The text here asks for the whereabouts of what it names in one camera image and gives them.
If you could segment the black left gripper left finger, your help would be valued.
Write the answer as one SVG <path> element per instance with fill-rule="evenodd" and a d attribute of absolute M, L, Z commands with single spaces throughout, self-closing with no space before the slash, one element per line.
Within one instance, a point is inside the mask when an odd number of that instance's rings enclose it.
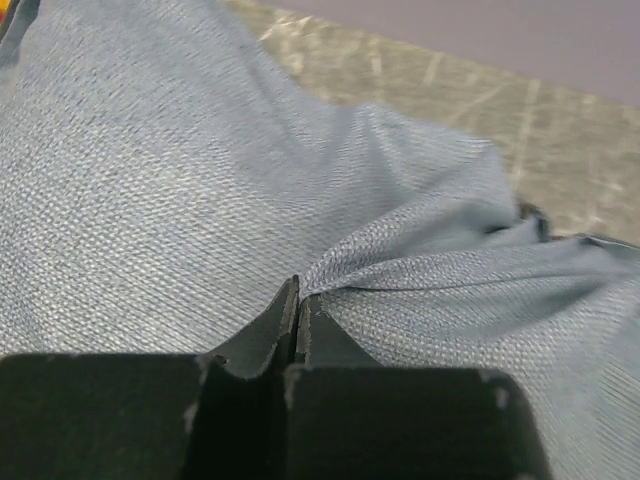
<path fill-rule="evenodd" d="M 274 479 L 299 283 L 204 354 L 1 361 L 5 479 Z"/>

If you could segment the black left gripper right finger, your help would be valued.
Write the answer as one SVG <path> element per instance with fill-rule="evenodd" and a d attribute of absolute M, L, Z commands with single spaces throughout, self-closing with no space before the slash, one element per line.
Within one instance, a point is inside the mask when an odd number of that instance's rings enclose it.
<path fill-rule="evenodd" d="M 287 370 L 291 479 L 547 479 L 530 404 L 507 374 L 385 367 L 329 316 L 300 310 Z"/>

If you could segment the grey striped pillowcase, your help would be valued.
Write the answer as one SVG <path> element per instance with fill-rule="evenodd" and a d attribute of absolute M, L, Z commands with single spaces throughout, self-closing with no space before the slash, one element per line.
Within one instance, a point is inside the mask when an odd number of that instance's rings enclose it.
<path fill-rule="evenodd" d="M 18 1 L 1 348 L 194 352 L 287 277 L 376 359 L 500 368 L 559 479 L 639 475 L 639 251 L 552 240 L 490 143 L 300 89 L 217 1 Z"/>

